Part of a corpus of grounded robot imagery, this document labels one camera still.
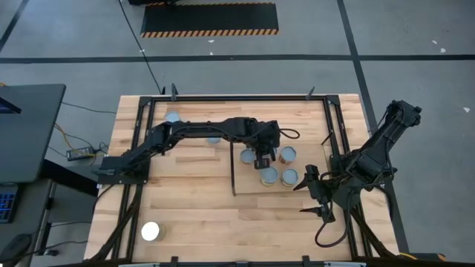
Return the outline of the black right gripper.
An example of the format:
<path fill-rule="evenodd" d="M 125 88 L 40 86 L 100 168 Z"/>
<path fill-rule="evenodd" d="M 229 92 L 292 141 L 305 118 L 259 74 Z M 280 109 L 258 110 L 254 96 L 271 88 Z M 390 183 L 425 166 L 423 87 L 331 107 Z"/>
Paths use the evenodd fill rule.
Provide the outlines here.
<path fill-rule="evenodd" d="M 315 165 L 306 165 L 305 168 L 306 173 L 304 179 L 293 188 L 293 191 L 308 187 L 311 198 L 316 200 L 320 206 L 303 208 L 300 212 L 313 213 L 321 217 L 325 223 L 333 223 L 335 221 L 333 204 L 331 203 L 330 193 L 319 179 L 320 174 L 318 167 Z"/>

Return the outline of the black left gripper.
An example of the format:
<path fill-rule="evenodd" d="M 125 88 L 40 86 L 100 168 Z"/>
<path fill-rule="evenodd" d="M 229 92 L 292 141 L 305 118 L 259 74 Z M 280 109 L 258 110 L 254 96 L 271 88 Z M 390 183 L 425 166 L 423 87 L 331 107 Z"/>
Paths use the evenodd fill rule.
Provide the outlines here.
<path fill-rule="evenodd" d="M 280 145 L 280 128 L 276 120 L 257 122 L 252 135 L 252 148 L 255 151 L 273 151 Z M 263 168 L 269 167 L 269 159 L 263 159 Z M 261 161 L 255 160 L 255 168 L 261 168 Z"/>

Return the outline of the yellow pineapple rings can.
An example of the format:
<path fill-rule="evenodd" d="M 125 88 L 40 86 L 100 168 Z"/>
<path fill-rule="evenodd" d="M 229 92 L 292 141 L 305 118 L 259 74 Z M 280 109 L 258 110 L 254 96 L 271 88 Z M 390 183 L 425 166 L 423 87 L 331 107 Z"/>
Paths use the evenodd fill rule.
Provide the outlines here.
<path fill-rule="evenodd" d="M 268 167 L 260 170 L 261 183 L 265 186 L 273 186 L 278 180 L 278 170 Z"/>

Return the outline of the silver-lidded can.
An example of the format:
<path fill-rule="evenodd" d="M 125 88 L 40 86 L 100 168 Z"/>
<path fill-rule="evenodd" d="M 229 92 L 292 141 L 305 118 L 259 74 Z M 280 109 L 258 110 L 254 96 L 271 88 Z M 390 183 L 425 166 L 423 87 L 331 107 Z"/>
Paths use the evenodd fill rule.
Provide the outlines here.
<path fill-rule="evenodd" d="M 247 165 L 250 165 L 250 164 L 253 164 L 254 161 L 255 161 L 255 153 L 252 149 L 244 149 L 240 152 L 240 161 L 243 163 L 243 164 L 247 164 Z"/>

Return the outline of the red white swirl patterned can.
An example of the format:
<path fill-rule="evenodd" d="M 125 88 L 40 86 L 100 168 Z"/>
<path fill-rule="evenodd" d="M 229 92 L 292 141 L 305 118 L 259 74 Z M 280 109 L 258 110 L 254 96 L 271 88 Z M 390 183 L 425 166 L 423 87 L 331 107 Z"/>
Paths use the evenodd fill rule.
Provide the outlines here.
<path fill-rule="evenodd" d="M 298 182 L 298 172 L 295 169 L 288 168 L 281 175 L 281 183 L 286 187 L 293 187 Z"/>

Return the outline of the wooden shelf with black posts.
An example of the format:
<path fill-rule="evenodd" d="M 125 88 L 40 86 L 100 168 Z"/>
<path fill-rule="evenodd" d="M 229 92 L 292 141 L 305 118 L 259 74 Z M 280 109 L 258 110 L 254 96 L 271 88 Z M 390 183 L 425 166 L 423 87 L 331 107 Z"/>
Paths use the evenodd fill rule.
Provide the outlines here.
<path fill-rule="evenodd" d="M 327 170 L 327 156 L 324 152 L 328 148 L 329 141 L 325 145 L 321 143 L 327 137 L 328 132 L 323 131 L 299 131 L 301 136 L 299 139 L 288 139 L 281 137 L 280 146 L 276 153 L 276 160 L 270 162 L 270 166 L 278 171 L 278 180 L 271 186 L 266 186 L 261 182 L 261 173 L 254 168 L 254 163 L 245 164 L 240 160 L 240 153 L 246 148 L 243 144 L 234 144 L 234 180 L 236 194 L 261 194 L 261 193 L 278 193 L 292 191 L 292 187 L 285 186 L 281 182 L 282 174 L 287 169 L 293 169 L 298 174 L 300 183 L 306 173 L 306 165 L 315 165 L 320 173 Z M 283 164 L 279 160 L 281 150 L 290 146 L 296 150 L 296 159 L 290 164 Z"/>

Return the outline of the black mat with striped edges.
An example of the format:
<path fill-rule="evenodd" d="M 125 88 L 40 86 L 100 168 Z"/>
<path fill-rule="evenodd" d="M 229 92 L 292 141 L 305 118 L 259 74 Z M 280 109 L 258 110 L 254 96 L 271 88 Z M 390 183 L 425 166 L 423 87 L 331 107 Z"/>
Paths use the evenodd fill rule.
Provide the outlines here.
<path fill-rule="evenodd" d="M 140 32 L 146 39 L 277 34 L 278 14 L 272 2 L 150 3 Z"/>

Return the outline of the black power brick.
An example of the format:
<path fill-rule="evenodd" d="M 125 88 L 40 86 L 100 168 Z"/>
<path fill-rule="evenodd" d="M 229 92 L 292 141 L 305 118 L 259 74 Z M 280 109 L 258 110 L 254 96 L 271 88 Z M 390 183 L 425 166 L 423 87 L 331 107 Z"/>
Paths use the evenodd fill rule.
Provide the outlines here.
<path fill-rule="evenodd" d="M 89 146 L 84 148 L 74 148 L 66 151 L 67 161 L 87 159 L 95 156 L 95 150 Z"/>

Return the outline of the black desk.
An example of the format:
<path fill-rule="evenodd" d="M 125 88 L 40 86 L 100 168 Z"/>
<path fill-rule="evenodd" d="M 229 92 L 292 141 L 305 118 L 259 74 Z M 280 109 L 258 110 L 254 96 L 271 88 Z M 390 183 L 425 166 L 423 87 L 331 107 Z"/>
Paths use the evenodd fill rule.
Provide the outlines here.
<path fill-rule="evenodd" d="M 0 99 L 21 109 L 0 113 L 0 184 L 39 178 L 66 85 L 0 87 Z"/>

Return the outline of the gray desk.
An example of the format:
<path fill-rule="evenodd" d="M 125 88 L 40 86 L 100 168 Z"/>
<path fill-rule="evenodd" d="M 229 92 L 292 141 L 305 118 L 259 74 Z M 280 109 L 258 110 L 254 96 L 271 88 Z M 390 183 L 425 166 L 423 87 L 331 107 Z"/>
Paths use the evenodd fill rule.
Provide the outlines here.
<path fill-rule="evenodd" d="M 32 252 L 36 246 L 38 234 L 42 227 L 52 183 L 49 180 L 37 180 L 34 183 L 22 185 L 12 223 L 0 224 L 0 252 L 19 234 L 33 233 L 32 242 L 27 252 Z"/>

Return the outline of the blue-lit keyboard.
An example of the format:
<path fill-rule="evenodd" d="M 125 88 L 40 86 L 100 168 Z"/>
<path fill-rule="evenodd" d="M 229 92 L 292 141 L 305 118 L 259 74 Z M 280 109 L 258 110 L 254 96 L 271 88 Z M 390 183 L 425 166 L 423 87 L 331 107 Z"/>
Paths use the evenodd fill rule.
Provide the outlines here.
<path fill-rule="evenodd" d="M 0 224 L 11 223 L 13 221 L 18 202 L 18 185 L 0 185 Z"/>

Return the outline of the black metal table frame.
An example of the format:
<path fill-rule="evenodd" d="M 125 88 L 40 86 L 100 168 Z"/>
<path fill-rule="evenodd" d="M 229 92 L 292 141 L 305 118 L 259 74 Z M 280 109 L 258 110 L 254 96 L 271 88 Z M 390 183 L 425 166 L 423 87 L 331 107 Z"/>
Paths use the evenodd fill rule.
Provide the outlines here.
<path fill-rule="evenodd" d="M 118 156 L 143 142 L 145 131 L 158 125 L 169 111 L 183 121 L 219 122 L 249 116 L 276 120 L 282 128 L 328 132 L 321 143 L 327 170 L 332 155 L 359 148 L 368 138 L 364 111 L 356 94 L 122 96 L 109 151 Z M 142 188 L 135 223 L 156 222 L 166 227 L 161 241 L 147 242 L 125 231 L 117 243 L 118 257 L 136 263 L 168 262 L 284 262 L 308 255 L 313 261 L 348 260 L 374 255 L 375 250 L 354 228 L 342 238 L 344 213 L 335 208 L 335 222 L 324 224 L 312 213 L 316 206 L 305 189 L 278 193 L 236 194 L 233 145 L 221 141 L 185 139 L 151 161 Z"/>

